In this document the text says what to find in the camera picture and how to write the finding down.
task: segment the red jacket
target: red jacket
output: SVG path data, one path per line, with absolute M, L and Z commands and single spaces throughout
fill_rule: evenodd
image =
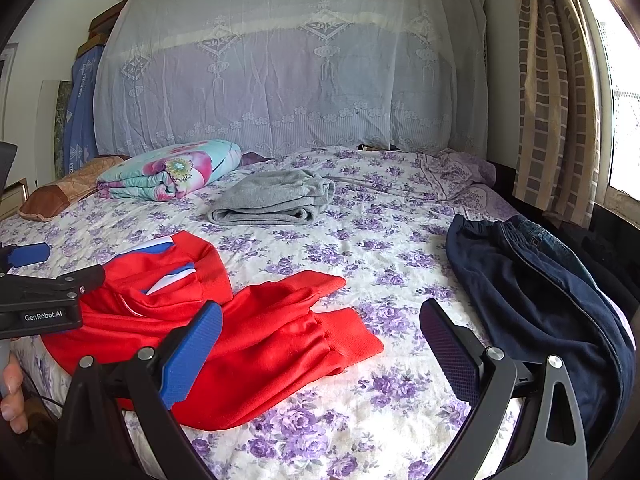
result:
M 42 336 L 45 346 L 69 373 L 85 355 L 101 363 L 128 360 L 214 300 L 222 305 L 222 334 L 187 399 L 172 409 L 193 428 L 244 424 L 306 384 L 383 350 L 353 309 L 309 310 L 344 286 L 343 278 L 304 270 L 233 297 L 218 252 L 187 232 L 141 244 L 104 270 L 104 285 L 81 297 L 84 326 Z

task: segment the blue curtain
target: blue curtain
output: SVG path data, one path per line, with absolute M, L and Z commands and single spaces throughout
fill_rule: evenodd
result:
M 76 59 L 72 69 L 73 89 L 66 108 L 63 135 L 65 174 L 79 170 L 98 155 L 94 133 L 94 89 L 103 50 L 101 45 L 94 46 Z

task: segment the white lace curtain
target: white lace curtain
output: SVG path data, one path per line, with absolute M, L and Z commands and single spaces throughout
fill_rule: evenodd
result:
M 486 153 L 483 0 L 129 0 L 98 71 L 101 153 L 212 138 Z

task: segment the brown pillow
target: brown pillow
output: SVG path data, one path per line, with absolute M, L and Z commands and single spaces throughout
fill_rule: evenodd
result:
M 20 206 L 18 214 L 27 220 L 49 222 L 71 204 L 93 194 L 98 189 L 95 181 L 109 168 L 129 158 L 124 155 L 106 155 L 93 158 L 82 168 L 67 176 L 36 189 Z

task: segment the plaid curtain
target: plaid curtain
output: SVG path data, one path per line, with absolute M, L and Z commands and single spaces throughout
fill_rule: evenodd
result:
M 588 227 L 598 181 L 600 106 L 578 0 L 517 0 L 520 148 L 513 195 Z

